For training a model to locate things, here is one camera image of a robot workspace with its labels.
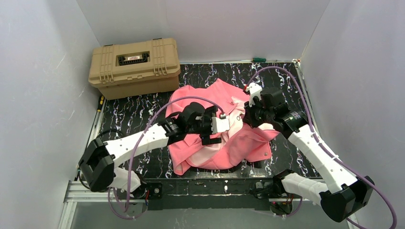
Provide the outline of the pink zip-up jacket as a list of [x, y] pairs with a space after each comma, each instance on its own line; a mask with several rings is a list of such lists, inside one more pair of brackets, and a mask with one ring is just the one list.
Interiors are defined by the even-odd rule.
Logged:
[[217, 79], [208, 88], [186, 85], [177, 89], [170, 100], [180, 98], [166, 108], [166, 115], [182, 111], [195, 101], [195, 97], [206, 98], [220, 105], [229, 117], [230, 129], [216, 136], [221, 143], [204, 146], [196, 134], [188, 134], [182, 141], [168, 147], [173, 170], [183, 175], [191, 167], [223, 170], [237, 166], [242, 160], [256, 162], [271, 158], [270, 141], [279, 133], [271, 124], [251, 128], [244, 124], [244, 103], [249, 100], [242, 89]]

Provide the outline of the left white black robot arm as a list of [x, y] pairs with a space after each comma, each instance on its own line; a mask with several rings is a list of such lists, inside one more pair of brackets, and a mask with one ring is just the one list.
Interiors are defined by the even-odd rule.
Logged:
[[204, 108], [200, 103], [192, 102], [182, 111], [171, 113], [158, 123], [152, 122], [136, 134], [109, 141], [100, 137], [93, 139], [78, 162], [89, 189], [101, 192], [119, 188], [134, 192], [143, 184], [141, 178], [134, 171], [121, 168], [121, 164], [182, 141], [187, 135], [197, 134], [202, 145], [220, 143], [219, 137], [212, 136], [228, 131], [230, 126], [227, 115], [217, 111], [217, 106]]

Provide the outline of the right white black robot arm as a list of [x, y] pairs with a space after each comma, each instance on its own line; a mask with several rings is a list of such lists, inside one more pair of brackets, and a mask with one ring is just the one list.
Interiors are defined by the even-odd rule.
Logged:
[[252, 83], [244, 89], [249, 95], [245, 102], [243, 122], [251, 128], [271, 124], [311, 162], [323, 178], [318, 182], [286, 169], [273, 178], [280, 193], [297, 194], [320, 205], [326, 215], [341, 222], [367, 205], [374, 181], [361, 179], [340, 165], [334, 153], [320, 147], [321, 138], [311, 131], [308, 118], [302, 111], [291, 111], [282, 92], [276, 88], [261, 88]]

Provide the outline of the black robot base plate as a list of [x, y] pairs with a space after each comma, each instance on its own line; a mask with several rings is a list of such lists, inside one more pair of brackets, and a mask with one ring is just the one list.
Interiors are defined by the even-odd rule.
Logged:
[[297, 194], [278, 194], [271, 178], [150, 178], [137, 189], [130, 204], [149, 210], [238, 209], [290, 213], [302, 201]]

